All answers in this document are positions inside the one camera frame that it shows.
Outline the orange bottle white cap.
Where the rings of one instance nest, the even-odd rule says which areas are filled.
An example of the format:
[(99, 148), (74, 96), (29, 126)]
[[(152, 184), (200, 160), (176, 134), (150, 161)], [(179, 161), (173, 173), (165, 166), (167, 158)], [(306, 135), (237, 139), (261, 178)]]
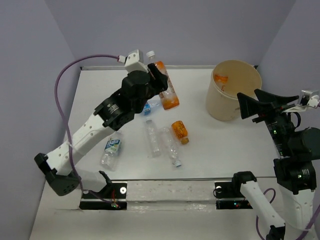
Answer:
[(226, 84), (228, 82), (228, 76), (222, 74), (214, 74), (213, 79), (217, 83)]

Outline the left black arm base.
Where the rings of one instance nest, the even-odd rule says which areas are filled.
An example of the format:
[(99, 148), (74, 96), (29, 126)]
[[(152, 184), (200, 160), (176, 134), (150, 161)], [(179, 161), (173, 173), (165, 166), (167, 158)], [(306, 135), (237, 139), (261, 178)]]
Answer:
[(107, 211), (122, 211), (127, 209), (127, 190), (128, 183), (126, 181), (113, 181), (109, 176), (99, 171), (103, 176), (105, 186), (94, 193), (82, 193), (79, 203), (81, 210), (107, 210)]

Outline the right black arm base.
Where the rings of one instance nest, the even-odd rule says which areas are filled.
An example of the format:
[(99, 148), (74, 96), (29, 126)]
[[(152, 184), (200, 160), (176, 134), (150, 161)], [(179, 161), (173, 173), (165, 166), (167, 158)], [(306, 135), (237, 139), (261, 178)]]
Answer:
[(249, 181), (257, 182), (251, 171), (236, 172), (230, 181), (214, 183), (213, 196), (216, 198), (217, 210), (246, 210), (252, 209), (247, 198), (240, 192), (241, 184)]

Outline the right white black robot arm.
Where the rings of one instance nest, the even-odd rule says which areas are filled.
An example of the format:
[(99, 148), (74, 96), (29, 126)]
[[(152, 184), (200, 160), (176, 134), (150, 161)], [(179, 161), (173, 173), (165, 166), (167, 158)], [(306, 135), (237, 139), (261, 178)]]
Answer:
[(315, 240), (314, 223), (320, 211), (313, 208), (317, 179), (312, 162), (320, 158), (320, 131), (315, 127), (298, 130), (291, 115), (318, 108), (319, 93), (304, 90), (300, 95), (279, 96), (261, 89), (254, 93), (255, 98), (237, 94), (240, 115), (254, 123), (264, 122), (277, 149), (279, 157), (274, 159), (273, 169), (283, 216), (273, 209), (250, 171), (235, 173), (230, 190), (235, 196), (243, 195), (266, 223), (268, 240)]

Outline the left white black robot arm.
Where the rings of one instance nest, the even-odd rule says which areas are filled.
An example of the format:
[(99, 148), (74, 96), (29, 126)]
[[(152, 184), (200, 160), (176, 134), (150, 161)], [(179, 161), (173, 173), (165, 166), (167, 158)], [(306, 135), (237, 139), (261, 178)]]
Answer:
[(35, 156), (51, 189), (58, 196), (65, 196), (77, 187), (101, 198), (108, 196), (112, 184), (108, 175), (102, 170), (97, 173), (77, 170), (76, 164), (98, 143), (141, 113), (149, 99), (167, 88), (167, 76), (153, 63), (148, 64), (147, 70), (128, 73), (121, 88), (101, 102), (72, 137), (55, 150)]

